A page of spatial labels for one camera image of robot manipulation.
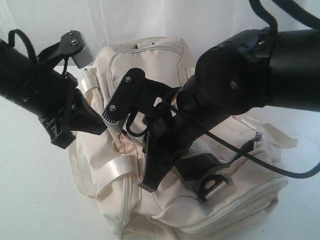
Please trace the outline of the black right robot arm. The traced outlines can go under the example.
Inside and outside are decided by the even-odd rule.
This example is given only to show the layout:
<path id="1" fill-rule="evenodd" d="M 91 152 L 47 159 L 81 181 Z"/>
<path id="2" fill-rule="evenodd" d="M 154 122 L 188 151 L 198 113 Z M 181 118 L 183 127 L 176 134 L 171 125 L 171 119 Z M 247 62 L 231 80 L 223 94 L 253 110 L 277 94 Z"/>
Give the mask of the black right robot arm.
<path id="1" fill-rule="evenodd" d="M 207 50 L 149 120 L 139 186 L 156 191 L 195 140 L 230 116 L 265 106 L 320 110 L 318 30 L 245 30 Z"/>

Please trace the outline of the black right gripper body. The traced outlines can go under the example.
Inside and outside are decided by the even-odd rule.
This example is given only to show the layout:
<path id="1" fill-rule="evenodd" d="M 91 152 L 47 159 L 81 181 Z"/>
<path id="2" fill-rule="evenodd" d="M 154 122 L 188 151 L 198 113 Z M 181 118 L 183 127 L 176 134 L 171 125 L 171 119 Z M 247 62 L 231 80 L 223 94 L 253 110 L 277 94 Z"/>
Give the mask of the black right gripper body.
<path id="1" fill-rule="evenodd" d="M 162 101 L 148 120 L 146 163 L 173 165 L 195 141 L 195 100 Z"/>

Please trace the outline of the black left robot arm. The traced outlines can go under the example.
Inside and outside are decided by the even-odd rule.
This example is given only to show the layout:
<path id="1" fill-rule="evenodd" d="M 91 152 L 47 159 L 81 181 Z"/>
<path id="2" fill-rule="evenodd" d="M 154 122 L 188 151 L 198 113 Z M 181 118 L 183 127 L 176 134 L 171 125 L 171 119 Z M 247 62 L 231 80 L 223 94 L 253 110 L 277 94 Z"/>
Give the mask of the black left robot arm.
<path id="1" fill-rule="evenodd" d="M 0 43 L 0 95 L 36 115 L 53 145 L 66 149 L 73 132 L 101 135 L 106 125 L 69 72 L 36 69 L 30 59 Z"/>

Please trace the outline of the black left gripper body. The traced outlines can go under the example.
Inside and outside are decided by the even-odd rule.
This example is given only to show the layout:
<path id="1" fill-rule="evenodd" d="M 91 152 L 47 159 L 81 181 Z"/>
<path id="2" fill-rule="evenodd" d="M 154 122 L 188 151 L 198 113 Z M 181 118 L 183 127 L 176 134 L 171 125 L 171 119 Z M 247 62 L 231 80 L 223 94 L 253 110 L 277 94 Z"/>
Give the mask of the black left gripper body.
<path id="1" fill-rule="evenodd" d="M 66 149 L 76 139 L 74 118 L 81 108 L 82 94 L 77 88 L 77 79 L 69 72 L 62 76 L 58 84 L 58 93 L 53 95 L 55 105 L 48 113 L 39 117 L 41 125 L 49 135 L 50 143 Z"/>

